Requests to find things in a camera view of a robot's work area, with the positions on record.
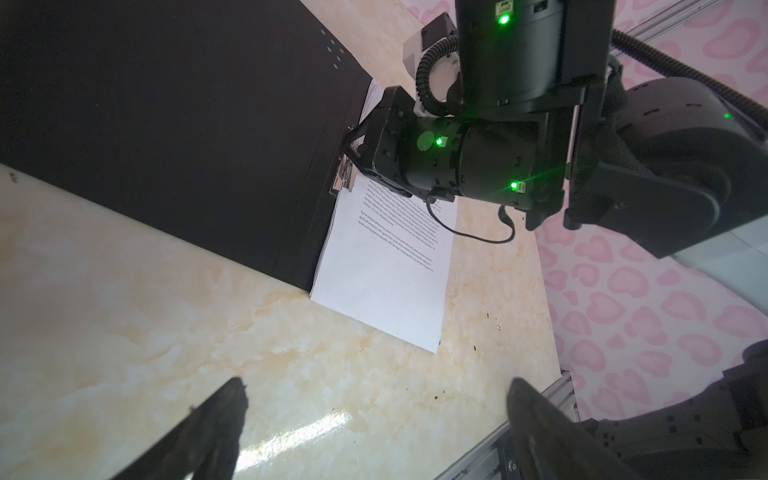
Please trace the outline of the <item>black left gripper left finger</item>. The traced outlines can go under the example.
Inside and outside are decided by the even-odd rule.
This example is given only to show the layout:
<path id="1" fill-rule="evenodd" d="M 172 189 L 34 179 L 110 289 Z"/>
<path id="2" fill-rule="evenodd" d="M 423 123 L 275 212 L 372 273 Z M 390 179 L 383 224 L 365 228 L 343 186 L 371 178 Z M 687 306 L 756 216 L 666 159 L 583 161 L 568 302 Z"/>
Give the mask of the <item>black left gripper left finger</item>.
<path id="1" fill-rule="evenodd" d="M 242 379 L 229 379 L 115 477 L 231 479 L 239 457 L 247 408 Z"/>

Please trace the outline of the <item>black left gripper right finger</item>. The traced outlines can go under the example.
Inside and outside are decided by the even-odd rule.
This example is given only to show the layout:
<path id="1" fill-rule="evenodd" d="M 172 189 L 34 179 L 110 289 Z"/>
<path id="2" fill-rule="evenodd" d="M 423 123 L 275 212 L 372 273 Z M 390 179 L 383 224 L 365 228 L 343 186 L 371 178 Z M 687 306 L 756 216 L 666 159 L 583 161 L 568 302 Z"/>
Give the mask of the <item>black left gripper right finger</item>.
<path id="1" fill-rule="evenodd" d="M 512 380 L 507 413 L 524 479 L 637 479 L 526 380 Z"/>

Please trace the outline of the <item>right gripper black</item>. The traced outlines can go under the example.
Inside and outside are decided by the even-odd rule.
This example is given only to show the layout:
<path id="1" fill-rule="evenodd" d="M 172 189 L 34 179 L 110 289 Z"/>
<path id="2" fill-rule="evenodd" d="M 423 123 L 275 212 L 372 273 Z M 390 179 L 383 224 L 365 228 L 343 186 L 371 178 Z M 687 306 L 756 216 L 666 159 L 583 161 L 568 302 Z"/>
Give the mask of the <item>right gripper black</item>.
<path id="1" fill-rule="evenodd" d="M 562 208 L 566 111 L 490 121 L 419 117 L 414 107 L 403 88 L 386 88 L 343 136 L 342 152 L 362 174 L 400 196 L 509 206 L 524 212 L 529 231 Z"/>

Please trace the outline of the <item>printed sheet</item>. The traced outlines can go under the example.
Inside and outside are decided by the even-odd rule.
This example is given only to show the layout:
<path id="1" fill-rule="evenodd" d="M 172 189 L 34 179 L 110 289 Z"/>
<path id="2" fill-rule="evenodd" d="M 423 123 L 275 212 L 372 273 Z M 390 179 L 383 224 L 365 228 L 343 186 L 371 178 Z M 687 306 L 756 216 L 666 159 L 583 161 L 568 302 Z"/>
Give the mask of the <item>printed sheet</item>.
<path id="1" fill-rule="evenodd" d="M 436 352 L 456 218 L 454 203 L 426 206 L 354 174 L 337 194 L 311 300 Z"/>

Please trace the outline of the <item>blue and black file folder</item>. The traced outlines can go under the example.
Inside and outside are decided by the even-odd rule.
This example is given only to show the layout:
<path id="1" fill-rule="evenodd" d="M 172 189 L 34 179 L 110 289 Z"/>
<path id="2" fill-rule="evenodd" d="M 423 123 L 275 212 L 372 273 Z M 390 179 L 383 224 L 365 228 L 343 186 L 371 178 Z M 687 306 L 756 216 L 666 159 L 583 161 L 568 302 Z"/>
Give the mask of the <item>blue and black file folder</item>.
<path id="1" fill-rule="evenodd" d="M 370 75 L 299 1 L 5 1 L 1 160 L 309 290 Z"/>

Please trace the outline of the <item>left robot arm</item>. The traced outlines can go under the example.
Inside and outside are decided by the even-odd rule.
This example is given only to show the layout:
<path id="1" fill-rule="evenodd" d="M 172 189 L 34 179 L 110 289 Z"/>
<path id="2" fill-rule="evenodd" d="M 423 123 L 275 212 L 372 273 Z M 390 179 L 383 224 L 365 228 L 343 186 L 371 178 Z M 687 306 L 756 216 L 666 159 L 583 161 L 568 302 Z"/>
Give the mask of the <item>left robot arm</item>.
<path id="1" fill-rule="evenodd" d="M 230 479 L 248 398 L 234 377 L 121 472 L 123 479 Z M 572 376 L 536 392 L 522 379 L 508 420 L 451 464 L 446 479 L 763 479 L 767 344 L 701 393 L 625 420 L 581 419 Z"/>

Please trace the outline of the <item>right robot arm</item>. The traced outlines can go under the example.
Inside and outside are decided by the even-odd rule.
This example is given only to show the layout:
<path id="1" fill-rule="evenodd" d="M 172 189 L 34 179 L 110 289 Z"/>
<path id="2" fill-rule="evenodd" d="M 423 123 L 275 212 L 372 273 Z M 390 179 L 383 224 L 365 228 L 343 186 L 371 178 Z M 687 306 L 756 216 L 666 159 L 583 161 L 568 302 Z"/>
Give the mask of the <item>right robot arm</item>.
<path id="1" fill-rule="evenodd" d="M 613 27 L 611 1 L 460 1 L 415 93 L 387 88 L 341 142 L 426 206 L 562 213 L 658 259 L 767 214 L 766 109 Z"/>

